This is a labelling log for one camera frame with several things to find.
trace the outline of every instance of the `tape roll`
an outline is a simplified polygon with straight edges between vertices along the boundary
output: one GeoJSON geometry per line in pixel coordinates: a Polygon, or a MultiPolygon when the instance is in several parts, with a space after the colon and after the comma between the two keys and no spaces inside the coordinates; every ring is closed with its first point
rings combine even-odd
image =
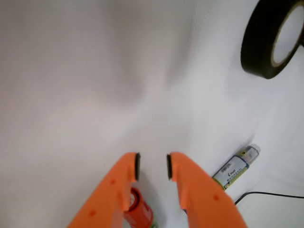
{"type": "Polygon", "coordinates": [[[271,79],[304,45],[304,0],[260,0],[247,25],[242,49],[243,69],[271,79]]]}

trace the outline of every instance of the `white surface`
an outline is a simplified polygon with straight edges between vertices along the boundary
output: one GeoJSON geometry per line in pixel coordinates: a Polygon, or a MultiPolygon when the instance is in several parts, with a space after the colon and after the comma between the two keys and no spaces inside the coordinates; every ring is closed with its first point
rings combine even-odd
{"type": "Polygon", "coordinates": [[[303,25],[304,3],[294,7],[280,28],[273,54],[276,65],[281,64],[290,55],[303,31],[303,25]]]}
{"type": "Polygon", "coordinates": [[[212,175],[252,141],[261,155],[227,193],[258,186],[300,134],[304,50],[274,79],[245,73],[256,3],[2,0],[0,227],[66,227],[129,151],[161,227],[187,227],[171,151],[212,175]]]}

